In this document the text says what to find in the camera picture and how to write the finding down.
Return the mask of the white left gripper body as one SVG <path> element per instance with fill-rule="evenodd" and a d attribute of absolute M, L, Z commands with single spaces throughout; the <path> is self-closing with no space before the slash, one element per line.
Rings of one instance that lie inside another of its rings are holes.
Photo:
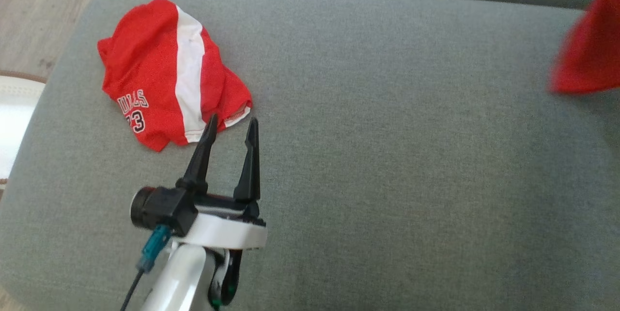
<path fill-rule="evenodd" d="M 268 229 L 260 218 L 257 200 L 200 195 L 195 199 L 199 211 L 183 244 L 208 249 L 248 250 L 266 246 Z"/>

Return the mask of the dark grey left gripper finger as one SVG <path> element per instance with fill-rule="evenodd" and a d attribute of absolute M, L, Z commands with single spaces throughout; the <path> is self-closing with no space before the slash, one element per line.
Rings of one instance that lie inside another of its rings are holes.
<path fill-rule="evenodd" d="M 197 143 L 184 176 L 179 178 L 176 182 L 178 188 L 203 194 L 208 192 L 206 175 L 210 161 L 211 148 L 217 138 L 217 128 L 218 115 L 213 114 Z"/>
<path fill-rule="evenodd" d="M 259 122 L 255 117 L 250 119 L 245 146 L 247 152 L 241 176 L 234 189 L 234 199 L 243 203 L 257 201 L 261 198 Z"/>

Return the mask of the red shorts with white stripe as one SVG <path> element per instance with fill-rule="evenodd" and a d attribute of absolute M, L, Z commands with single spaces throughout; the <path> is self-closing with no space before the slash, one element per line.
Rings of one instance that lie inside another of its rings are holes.
<path fill-rule="evenodd" d="M 170 0 L 131 9 L 97 50 L 102 90 L 137 140 L 155 152 L 199 141 L 214 114 L 221 132 L 253 107 L 250 90 L 223 63 L 206 28 Z"/>

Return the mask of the red Bulls jersey white trim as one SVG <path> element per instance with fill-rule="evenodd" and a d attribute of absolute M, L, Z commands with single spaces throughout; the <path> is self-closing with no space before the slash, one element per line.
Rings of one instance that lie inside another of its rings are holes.
<path fill-rule="evenodd" d="M 593 0 L 560 51 L 550 90 L 589 94 L 620 89 L 620 0 Z"/>

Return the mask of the large grey sofa seat cushion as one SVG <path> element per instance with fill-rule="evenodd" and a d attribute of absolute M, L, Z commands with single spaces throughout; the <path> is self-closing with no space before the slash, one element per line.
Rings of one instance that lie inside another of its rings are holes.
<path fill-rule="evenodd" d="M 151 0 L 92 0 L 0 201 L 0 287 L 118 311 L 130 203 L 192 147 L 143 147 L 97 41 Z M 230 311 L 620 311 L 620 91 L 550 94 L 576 9 L 483 0 L 172 0 L 248 86 L 265 249 Z"/>

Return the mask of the white basket with brown rim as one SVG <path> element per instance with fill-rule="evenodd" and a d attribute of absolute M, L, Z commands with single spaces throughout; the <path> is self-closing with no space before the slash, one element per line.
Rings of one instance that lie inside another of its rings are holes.
<path fill-rule="evenodd" d="M 0 196 L 45 83 L 38 76 L 0 70 Z"/>

